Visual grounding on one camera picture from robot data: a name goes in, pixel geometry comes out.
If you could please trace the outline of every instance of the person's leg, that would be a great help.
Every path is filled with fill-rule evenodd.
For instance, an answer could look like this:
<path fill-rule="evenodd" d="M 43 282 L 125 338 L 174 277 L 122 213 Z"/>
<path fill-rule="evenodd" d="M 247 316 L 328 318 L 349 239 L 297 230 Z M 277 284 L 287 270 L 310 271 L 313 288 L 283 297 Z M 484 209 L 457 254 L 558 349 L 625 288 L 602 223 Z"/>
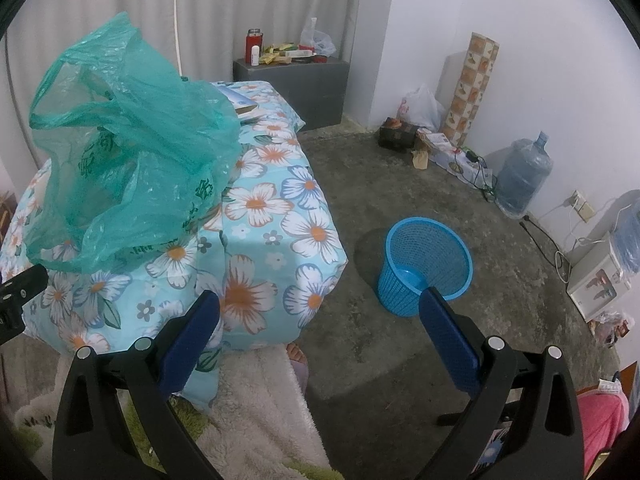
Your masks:
<path fill-rule="evenodd" d="M 287 355 L 289 356 L 291 366 L 293 367 L 293 371 L 296 374 L 296 378 L 298 379 L 300 390 L 302 390 L 302 394 L 304 395 L 306 391 L 306 383 L 309 379 L 309 368 L 307 365 L 306 356 L 304 355 L 300 347 L 295 343 L 289 343 L 287 345 Z"/>

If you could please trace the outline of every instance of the water jug neck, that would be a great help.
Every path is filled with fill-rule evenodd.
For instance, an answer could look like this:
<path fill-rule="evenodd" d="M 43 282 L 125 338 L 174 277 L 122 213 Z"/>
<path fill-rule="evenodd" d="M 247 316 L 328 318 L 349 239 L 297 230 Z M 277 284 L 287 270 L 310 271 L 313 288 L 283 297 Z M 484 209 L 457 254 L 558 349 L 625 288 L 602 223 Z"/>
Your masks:
<path fill-rule="evenodd" d="M 548 135 L 545 132 L 540 132 L 539 136 L 538 136 L 538 140 L 536 140 L 536 142 L 534 142 L 534 144 L 539 147 L 540 150 L 544 150 L 545 149 L 545 144 L 546 141 L 548 140 Z"/>

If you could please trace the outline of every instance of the concrete floor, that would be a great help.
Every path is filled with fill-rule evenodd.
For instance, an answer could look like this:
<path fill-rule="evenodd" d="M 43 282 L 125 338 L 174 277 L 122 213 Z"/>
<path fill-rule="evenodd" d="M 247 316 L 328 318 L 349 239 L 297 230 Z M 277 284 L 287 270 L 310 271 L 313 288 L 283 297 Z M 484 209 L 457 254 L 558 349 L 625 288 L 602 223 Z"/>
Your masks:
<path fill-rule="evenodd" d="M 396 317 L 376 299 L 385 235 L 402 218 L 436 219 L 465 241 L 474 278 L 450 305 L 483 333 L 526 351 L 557 344 L 576 389 L 617 370 L 615 351 L 596 346 L 556 271 L 479 192 L 436 165 L 415 170 L 409 155 L 379 148 L 372 134 L 323 129 L 301 142 L 350 260 L 300 336 L 309 408 L 346 480 L 413 479 L 449 433 L 435 417 L 468 400 L 419 320 Z"/>

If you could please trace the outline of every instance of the white bottle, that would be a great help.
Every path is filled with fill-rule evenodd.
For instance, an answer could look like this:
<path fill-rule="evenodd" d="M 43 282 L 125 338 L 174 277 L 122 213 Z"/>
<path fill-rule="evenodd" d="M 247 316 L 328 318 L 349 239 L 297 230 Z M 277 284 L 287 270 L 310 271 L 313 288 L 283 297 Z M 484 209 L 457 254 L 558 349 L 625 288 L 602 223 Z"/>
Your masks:
<path fill-rule="evenodd" d="M 260 63 L 260 47 L 254 45 L 251 47 L 251 66 L 258 66 Z"/>

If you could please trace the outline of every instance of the white appliance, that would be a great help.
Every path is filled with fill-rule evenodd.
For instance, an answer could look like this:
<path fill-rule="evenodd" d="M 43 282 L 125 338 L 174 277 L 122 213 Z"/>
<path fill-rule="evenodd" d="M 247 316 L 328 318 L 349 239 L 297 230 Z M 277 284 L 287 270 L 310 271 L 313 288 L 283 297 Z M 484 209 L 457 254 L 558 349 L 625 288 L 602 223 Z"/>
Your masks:
<path fill-rule="evenodd" d="M 609 234 L 581 259 L 571 271 L 567 294 L 585 321 L 610 310 L 614 300 L 631 290 L 611 245 Z"/>

